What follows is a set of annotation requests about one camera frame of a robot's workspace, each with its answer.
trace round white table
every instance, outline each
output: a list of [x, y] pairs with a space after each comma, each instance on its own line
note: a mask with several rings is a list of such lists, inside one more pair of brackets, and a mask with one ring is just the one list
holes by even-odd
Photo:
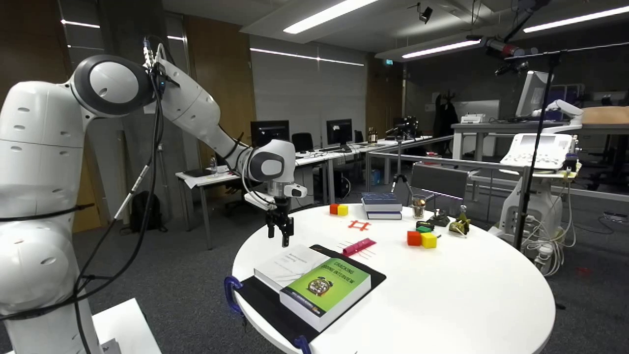
[[[504, 239], [472, 226], [468, 236], [447, 228], [437, 249], [407, 245], [413, 210], [403, 220], [368, 220], [360, 204], [348, 216], [329, 206], [295, 212], [291, 245], [321, 243], [341, 251], [362, 237], [376, 243], [354, 259], [388, 279], [311, 342], [317, 354], [531, 354], [541, 352], [555, 324], [555, 296], [537, 267]], [[254, 265], [278, 257], [282, 236], [260, 228], [236, 253], [232, 273], [254, 275]], [[284, 352], [299, 352], [238, 293], [246, 318]]]

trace floor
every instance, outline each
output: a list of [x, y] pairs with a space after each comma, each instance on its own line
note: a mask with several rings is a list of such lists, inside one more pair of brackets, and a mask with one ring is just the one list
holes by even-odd
[[[362, 190], [356, 184], [344, 200], [358, 200]], [[490, 214], [498, 210], [500, 200], [494, 200]], [[606, 210], [627, 212], [627, 204], [574, 198], [578, 243], [567, 251], [561, 273], [549, 279], [559, 312], [545, 354], [629, 352], [629, 224], [610, 218]], [[478, 212], [476, 220], [482, 224], [488, 208], [470, 212]], [[223, 293], [223, 279], [230, 273], [238, 247], [264, 224], [264, 214], [248, 204], [227, 214], [215, 204], [211, 222], [219, 241], [215, 249], [207, 249], [201, 222], [191, 232], [183, 220], [170, 222], [168, 232], [148, 232], [136, 263], [91, 298], [93, 310], [136, 296], [166, 354], [276, 354], [272, 344], [228, 310]], [[79, 259], [87, 257], [99, 236], [101, 232], [89, 232], [75, 237]], [[116, 228], [95, 271], [120, 267], [134, 241], [136, 234]], [[6, 350], [10, 342], [0, 330], [0, 352]]]

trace book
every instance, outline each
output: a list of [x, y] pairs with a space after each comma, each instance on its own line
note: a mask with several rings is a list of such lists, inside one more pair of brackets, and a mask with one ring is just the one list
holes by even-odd
[[398, 196], [394, 192], [362, 192], [362, 208], [366, 212], [372, 210], [401, 210], [401, 202], [398, 200]]
[[282, 287], [287, 287], [307, 271], [319, 267], [323, 261], [327, 261], [329, 255], [299, 245], [299, 247], [285, 247], [280, 257], [274, 257], [266, 263], [260, 263], [254, 267], [254, 275], [272, 287], [276, 293], [282, 291]]
[[401, 210], [366, 210], [370, 220], [401, 220]]
[[280, 302], [325, 330], [372, 289], [372, 275], [342, 257], [331, 257], [280, 291]]

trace red block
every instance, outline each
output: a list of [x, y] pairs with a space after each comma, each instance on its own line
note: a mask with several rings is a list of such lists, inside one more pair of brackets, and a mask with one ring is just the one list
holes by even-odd
[[421, 234], [417, 230], [407, 232], [407, 243], [409, 245], [421, 245]]

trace bag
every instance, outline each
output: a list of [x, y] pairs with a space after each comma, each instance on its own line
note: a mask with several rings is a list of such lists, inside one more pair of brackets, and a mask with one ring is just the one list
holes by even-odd
[[152, 202], [152, 210], [146, 220], [146, 230], [156, 230], [156, 228], [162, 230], [164, 228], [160, 198], [156, 194], [150, 194], [148, 190], [144, 190], [144, 192], [134, 194], [134, 198], [132, 198], [132, 220], [130, 220], [132, 232], [140, 232], [142, 216], [144, 216], [148, 202]]

